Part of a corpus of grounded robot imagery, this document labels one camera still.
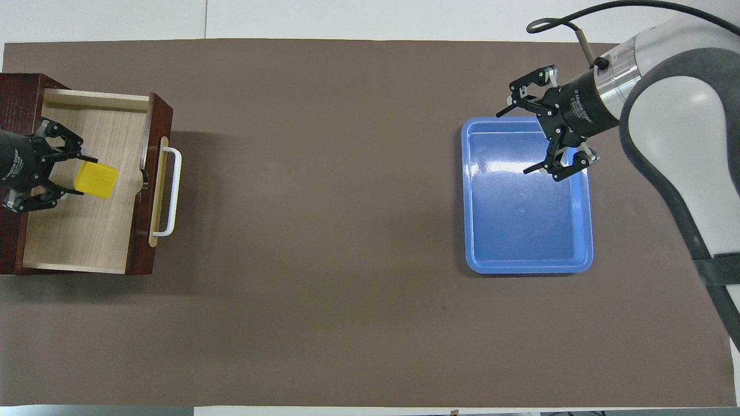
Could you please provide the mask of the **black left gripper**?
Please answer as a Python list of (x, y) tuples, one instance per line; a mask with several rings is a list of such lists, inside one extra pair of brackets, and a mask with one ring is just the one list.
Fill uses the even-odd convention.
[[(51, 146), (49, 139), (61, 139), (63, 145)], [(84, 192), (59, 186), (52, 181), (38, 182), (35, 166), (38, 162), (52, 164), (71, 159), (98, 163), (97, 158), (84, 155), (84, 140), (63, 124), (40, 117), (35, 135), (21, 135), (7, 130), (1, 131), (1, 187), (8, 190), (2, 200), (3, 208), (14, 213), (50, 210), (58, 201), (69, 195), (84, 195)], [(43, 193), (29, 192), (42, 187)]]

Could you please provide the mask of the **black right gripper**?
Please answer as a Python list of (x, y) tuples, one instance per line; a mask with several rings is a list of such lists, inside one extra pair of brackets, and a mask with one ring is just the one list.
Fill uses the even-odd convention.
[(548, 139), (543, 161), (523, 169), (524, 174), (547, 174), (560, 182), (600, 160), (586, 139), (618, 126), (619, 121), (604, 105), (592, 69), (558, 87), (557, 67), (550, 64), (510, 82), (508, 87), (507, 105), (496, 117), (502, 118), (517, 108), (533, 113), (539, 116)]

